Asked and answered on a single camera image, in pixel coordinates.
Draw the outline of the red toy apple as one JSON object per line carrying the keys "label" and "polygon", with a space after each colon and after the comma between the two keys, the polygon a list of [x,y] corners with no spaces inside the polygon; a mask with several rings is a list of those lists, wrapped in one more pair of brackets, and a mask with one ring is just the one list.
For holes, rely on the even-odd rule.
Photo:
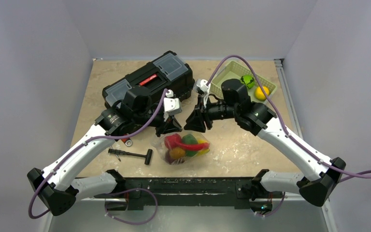
{"label": "red toy apple", "polygon": [[172,134],[164,138],[164,145],[168,150],[172,150],[179,146],[182,142],[182,137],[180,134]]}

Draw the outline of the green toy pepper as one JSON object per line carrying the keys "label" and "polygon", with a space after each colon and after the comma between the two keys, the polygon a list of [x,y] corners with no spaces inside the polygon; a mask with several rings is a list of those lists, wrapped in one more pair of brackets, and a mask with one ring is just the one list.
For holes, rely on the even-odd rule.
{"label": "green toy pepper", "polygon": [[188,146],[183,146],[183,149],[185,150],[185,155],[187,157],[193,157],[195,156],[198,151],[195,149],[191,150],[190,145],[196,145],[198,144],[198,141],[196,137],[193,134],[186,134],[182,137],[182,143]]}

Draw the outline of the clear zip top bag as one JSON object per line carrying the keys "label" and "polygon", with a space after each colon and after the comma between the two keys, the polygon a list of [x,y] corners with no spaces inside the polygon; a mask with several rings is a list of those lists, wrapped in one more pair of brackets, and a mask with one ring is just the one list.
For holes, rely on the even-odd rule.
{"label": "clear zip top bag", "polygon": [[169,165],[183,164],[203,156],[211,148],[211,142],[202,133],[188,130],[155,137],[151,145]]}

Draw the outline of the red toy chili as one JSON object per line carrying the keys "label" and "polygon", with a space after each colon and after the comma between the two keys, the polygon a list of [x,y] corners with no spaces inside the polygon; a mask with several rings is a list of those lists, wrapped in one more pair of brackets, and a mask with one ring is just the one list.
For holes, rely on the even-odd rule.
{"label": "red toy chili", "polygon": [[203,144],[183,144],[180,142],[175,143],[177,147],[181,147],[184,150],[199,151],[203,148]]}

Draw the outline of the orange toy fruit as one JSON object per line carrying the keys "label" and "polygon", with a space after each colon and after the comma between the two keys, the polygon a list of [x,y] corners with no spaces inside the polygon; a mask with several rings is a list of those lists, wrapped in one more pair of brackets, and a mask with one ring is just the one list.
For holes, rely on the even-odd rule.
{"label": "orange toy fruit", "polygon": [[186,155],[186,151],[181,147],[175,147],[169,150],[169,152],[174,160],[182,159]]}

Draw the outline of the yellow toy banana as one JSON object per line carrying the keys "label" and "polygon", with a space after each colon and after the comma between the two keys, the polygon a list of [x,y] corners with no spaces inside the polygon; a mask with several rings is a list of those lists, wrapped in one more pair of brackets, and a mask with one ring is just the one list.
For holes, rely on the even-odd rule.
{"label": "yellow toy banana", "polygon": [[197,141],[198,144],[203,144],[203,148],[197,152],[197,156],[202,156],[210,152],[210,143],[207,140],[199,138]]}

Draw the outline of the dark red toy fruit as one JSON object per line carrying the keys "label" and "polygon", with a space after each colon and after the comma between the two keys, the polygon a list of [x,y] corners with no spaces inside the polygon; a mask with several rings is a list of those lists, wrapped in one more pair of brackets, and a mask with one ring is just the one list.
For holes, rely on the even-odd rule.
{"label": "dark red toy fruit", "polygon": [[168,164],[172,164],[175,160],[170,156],[170,152],[167,151],[165,153],[165,157],[164,157],[164,160],[168,163]]}

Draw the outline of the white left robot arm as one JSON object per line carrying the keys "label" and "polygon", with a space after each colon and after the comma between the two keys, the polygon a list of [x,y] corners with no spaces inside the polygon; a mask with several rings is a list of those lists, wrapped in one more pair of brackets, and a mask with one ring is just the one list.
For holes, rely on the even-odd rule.
{"label": "white left robot arm", "polygon": [[116,170],[95,177],[78,178],[78,174],[102,151],[115,142],[135,136],[147,127],[156,135],[180,132],[175,115],[182,111],[181,102],[173,91],[164,89],[157,104],[152,103],[148,88],[136,86],[122,100],[102,111],[86,134],[64,155],[43,169],[33,168],[27,174],[34,190],[28,215],[35,219],[32,208],[36,199],[46,212],[59,216],[79,200],[102,194],[114,198],[125,191],[124,178]]}

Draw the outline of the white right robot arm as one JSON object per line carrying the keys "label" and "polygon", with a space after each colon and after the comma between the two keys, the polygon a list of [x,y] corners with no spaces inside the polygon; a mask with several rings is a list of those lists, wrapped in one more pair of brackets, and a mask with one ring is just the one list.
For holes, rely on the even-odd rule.
{"label": "white right robot arm", "polygon": [[213,121],[233,118],[240,128],[271,144],[299,168],[299,173],[261,170],[248,188],[252,199],[279,191],[299,194],[314,206],[324,205],[340,181],[344,160],[331,159],[313,149],[280,123],[273,110],[251,101],[247,88],[237,79],[222,83],[223,99],[215,103],[209,101],[207,80],[197,80],[194,89],[199,96],[186,120],[186,130],[204,133],[212,128]]}

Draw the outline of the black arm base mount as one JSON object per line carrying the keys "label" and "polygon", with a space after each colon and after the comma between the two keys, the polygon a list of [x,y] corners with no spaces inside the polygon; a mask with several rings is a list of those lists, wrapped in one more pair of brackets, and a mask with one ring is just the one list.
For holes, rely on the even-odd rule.
{"label": "black arm base mount", "polygon": [[145,206],[225,206],[234,209],[271,211],[282,199],[280,191],[268,192],[256,177],[117,177],[111,193],[96,199],[122,199],[127,210]]}

